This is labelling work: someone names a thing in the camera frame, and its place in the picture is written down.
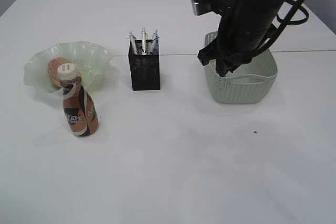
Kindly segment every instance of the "pen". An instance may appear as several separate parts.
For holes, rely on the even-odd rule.
[[[158,31],[156,29],[155,33],[153,34],[153,38],[152,38],[151,54],[154,54],[154,51],[156,50],[158,43],[159,43],[159,36],[158,36]]]
[[[135,41],[136,41],[137,38],[135,38],[132,34],[132,31],[130,31],[130,40],[131,40],[131,44],[132,44],[132,47],[133,47],[133,52],[135,55],[138,54],[138,50],[136,48],[136,44],[135,44]]]
[[[146,40],[147,40],[147,33],[145,31],[145,28],[142,27],[142,55],[147,55],[147,52],[146,52]]]

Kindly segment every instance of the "basket handle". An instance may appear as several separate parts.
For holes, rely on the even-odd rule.
[[[229,78],[227,78],[227,80],[231,81],[231,80],[243,79],[243,78],[247,78],[247,77],[253,77],[253,78],[259,79],[261,81],[259,81],[259,82],[252,82],[252,83],[237,83],[237,82],[233,81],[232,83],[237,84],[237,85],[239,85],[239,84],[242,84],[242,85],[245,85],[245,84],[261,84],[264,81],[267,81],[267,80],[270,80],[270,79],[274,78],[274,76],[259,76],[257,74],[246,74],[244,76],[229,77]]]

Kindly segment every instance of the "brown bottle label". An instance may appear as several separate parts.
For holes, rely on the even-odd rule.
[[[98,128],[98,118],[91,96],[82,85],[64,88],[64,113],[76,136],[88,136]]]

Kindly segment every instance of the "basket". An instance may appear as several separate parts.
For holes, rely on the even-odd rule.
[[[149,46],[151,42],[152,40],[147,40],[147,46]],[[142,40],[136,40],[135,43],[138,52],[141,52]],[[133,91],[160,90],[159,44],[153,55],[136,55],[130,43],[128,57]]]
[[[205,46],[216,37],[217,32],[207,34]],[[272,53],[266,50],[225,77],[219,76],[216,60],[211,60],[205,66],[205,74],[210,92],[217,102],[248,104],[260,102],[266,96],[277,77],[278,67]]]

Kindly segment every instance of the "coffee bottle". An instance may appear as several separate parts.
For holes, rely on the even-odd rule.
[[[89,136],[98,129],[95,105],[82,86],[81,77],[74,64],[66,63],[57,69],[63,88],[65,116],[75,136]]]

